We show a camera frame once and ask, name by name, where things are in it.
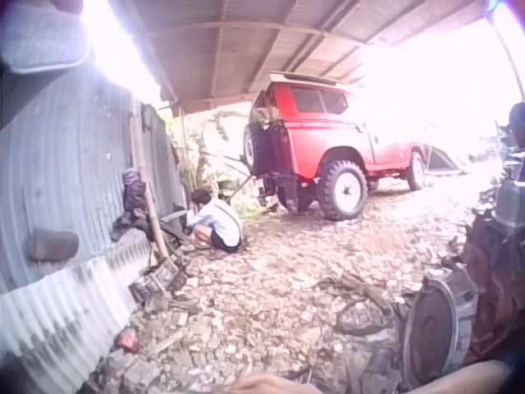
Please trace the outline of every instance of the red off-road vehicle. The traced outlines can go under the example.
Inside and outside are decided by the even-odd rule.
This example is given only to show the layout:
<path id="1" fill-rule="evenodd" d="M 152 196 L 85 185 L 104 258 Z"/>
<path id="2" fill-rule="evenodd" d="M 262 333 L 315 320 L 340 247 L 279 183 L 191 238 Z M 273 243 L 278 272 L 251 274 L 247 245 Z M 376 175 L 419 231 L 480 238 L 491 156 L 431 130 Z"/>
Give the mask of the red off-road vehicle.
<path id="1" fill-rule="evenodd" d="M 350 87 L 313 76 L 272 73 L 244 131 L 244 158 L 262 178 L 260 198 L 277 194 L 292 212 L 317 200 L 327 218 L 355 218 L 382 177 L 423 187 L 423 147 L 381 140 L 356 114 Z"/>

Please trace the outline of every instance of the gravel ground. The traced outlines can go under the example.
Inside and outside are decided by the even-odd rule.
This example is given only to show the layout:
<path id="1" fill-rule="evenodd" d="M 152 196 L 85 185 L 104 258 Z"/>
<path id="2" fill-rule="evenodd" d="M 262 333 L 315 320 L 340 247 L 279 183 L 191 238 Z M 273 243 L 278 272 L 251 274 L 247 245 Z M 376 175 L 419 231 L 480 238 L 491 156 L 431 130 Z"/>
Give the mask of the gravel ground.
<path id="1" fill-rule="evenodd" d="M 414 193 L 405 182 L 386 180 L 352 222 L 325 221 L 312 207 L 303 216 L 278 212 L 246 223 L 241 253 L 192 258 L 199 275 L 174 298 L 194 307 L 162 298 L 132 317 L 139 353 L 110 355 L 106 392 L 207 391 L 243 374 L 334 365 L 351 351 L 363 365 L 373 344 L 397 341 L 395 327 L 368 337 L 340 335 L 336 314 L 358 296 L 317 284 L 352 273 L 402 303 L 426 270 L 461 246 L 486 179 L 482 173 L 440 178 Z M 366 325 L 381 314 L 364 301 L 346 318 Z"/>

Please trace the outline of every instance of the hand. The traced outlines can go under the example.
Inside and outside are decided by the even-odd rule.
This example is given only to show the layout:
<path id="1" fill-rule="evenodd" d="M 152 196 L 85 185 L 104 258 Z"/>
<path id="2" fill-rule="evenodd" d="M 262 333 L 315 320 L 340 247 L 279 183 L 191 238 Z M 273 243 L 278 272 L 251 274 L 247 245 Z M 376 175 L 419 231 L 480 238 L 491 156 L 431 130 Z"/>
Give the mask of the hand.
<path id="1" fill-rule="evenodd" d="M 239 379 L 229 394 L 321 394 L 311 384 L 294 383 L 278 376 L 259 374 Z"/>

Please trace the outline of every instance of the white shirt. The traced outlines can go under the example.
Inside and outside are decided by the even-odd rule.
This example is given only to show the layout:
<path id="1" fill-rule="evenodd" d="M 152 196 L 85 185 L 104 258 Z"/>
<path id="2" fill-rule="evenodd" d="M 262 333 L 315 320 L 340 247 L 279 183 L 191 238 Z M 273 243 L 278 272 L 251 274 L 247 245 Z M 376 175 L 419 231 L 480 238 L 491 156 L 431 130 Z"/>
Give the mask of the white shirt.
<path id="1" fill-rule="evenodd" d="M 237 212 L 221 199 L 212 199 L 198 213 L 189 210 L 187 226 L 198 224 L 211 227 L 227 246 L 237 246 L 242 236 L 243 225 Z"/>

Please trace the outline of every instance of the person's arm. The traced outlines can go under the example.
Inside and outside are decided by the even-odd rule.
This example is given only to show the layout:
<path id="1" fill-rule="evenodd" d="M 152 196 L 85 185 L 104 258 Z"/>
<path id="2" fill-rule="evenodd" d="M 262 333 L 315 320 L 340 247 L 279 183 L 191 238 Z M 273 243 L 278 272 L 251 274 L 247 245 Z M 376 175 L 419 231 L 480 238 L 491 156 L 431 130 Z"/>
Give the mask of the person's arm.
<path id="1" fill-rule="evenodd" d="M 190 209 L 186 214 L 186 226 L 195 227 L 198 224 L 206 222 L 210 217 L 211 215 L 209 214 L 209 207 L 207 205 L 204 205 L 197 213 L 195 213 L 193 209 Z"/>

